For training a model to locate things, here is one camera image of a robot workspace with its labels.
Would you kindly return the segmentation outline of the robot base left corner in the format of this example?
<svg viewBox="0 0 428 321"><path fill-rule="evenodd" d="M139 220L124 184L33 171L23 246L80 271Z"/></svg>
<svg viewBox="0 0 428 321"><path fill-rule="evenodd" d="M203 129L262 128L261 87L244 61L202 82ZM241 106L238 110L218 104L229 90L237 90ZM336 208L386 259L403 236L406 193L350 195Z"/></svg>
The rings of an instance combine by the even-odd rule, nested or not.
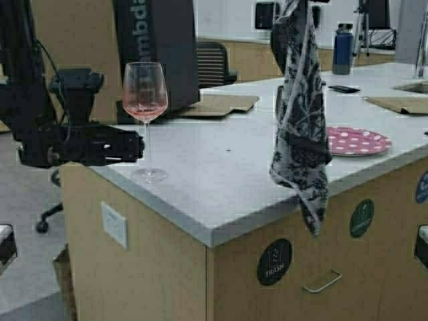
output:
<svg viewBox="0 0 428 321"><path fill-rule="evenodd" d="M0 274L11 265L17 258L17 244L15 232L12 225L1 224L1 269Z"/></svg>

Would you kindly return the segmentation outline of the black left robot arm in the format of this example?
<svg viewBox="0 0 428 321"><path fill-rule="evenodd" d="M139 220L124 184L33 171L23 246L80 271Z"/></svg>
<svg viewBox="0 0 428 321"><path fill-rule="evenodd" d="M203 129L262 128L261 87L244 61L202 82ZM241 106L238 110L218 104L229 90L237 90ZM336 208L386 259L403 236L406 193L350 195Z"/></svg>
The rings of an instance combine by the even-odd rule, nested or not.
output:
<svg viewBox="0 0 428 321"><path fill-rule="evenodd" d="M29 1L1 2L1 121L18 142L20 163L49 169L135 163L144 141L135 131L90 120L104 76L90 68L55 70L45 77L48 52L35 32Z"/></svg>

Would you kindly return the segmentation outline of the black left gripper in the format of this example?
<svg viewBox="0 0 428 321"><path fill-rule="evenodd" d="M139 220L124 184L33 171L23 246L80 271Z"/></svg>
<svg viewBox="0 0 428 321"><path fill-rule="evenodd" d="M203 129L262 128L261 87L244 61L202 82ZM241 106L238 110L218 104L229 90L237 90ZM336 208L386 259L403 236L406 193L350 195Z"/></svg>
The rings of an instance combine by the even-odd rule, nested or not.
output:
<svg viewBox="0 0 428 321"><path fill-rule="evenodd" d="M53 165L68 162L86 166L135 163L143 157L144 141L137 131L123 130L100 123L63 126L58 140L49 144Z"/></svg>

